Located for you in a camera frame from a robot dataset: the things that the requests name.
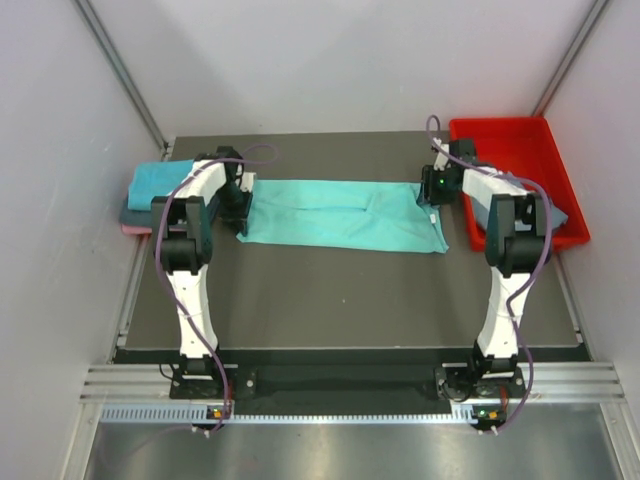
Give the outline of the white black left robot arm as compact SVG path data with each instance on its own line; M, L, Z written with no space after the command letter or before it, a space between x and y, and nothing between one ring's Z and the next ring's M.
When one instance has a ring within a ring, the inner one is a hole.
M235 233L248 233L255 175L245 171L244 163L231 146L201 153L176 187L151 200L155 269L180 327L179 359L170 363L173 399L230 399L207 278L213 219L219 217Z

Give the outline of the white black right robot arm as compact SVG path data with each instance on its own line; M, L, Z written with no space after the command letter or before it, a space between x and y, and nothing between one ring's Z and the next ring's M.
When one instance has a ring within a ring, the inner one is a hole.
M484 255L491 289L483 327L463 371L449 371L441 395L459 402L518 381L519 331L529 291L549 259L553 228L548 197L508 173L476 162L469 139L430 140L437 157L422 169L417 203L442 206L462 193L487 213Z

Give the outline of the turquoise t-shirt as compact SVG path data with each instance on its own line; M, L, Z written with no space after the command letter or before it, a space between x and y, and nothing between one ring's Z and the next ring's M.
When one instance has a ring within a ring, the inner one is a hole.
M396 253L449 250L439 211L409 182L259 180L242 243Z

